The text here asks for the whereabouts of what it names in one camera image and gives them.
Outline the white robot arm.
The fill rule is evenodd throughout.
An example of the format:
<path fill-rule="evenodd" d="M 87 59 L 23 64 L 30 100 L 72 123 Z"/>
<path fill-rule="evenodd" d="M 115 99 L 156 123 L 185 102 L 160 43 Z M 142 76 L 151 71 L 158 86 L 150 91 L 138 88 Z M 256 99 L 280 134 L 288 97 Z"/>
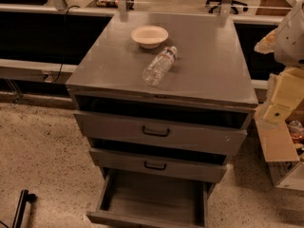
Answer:
<path fill-rule="evenodd" d="M 283 123 L 304 99 L 304 1 L 298 1 L 278 27 L 264 36 L 255 52 L 273 53 L 285 66 L 268 81 L 267 100 L 259 118 L 269 124 Z"/>

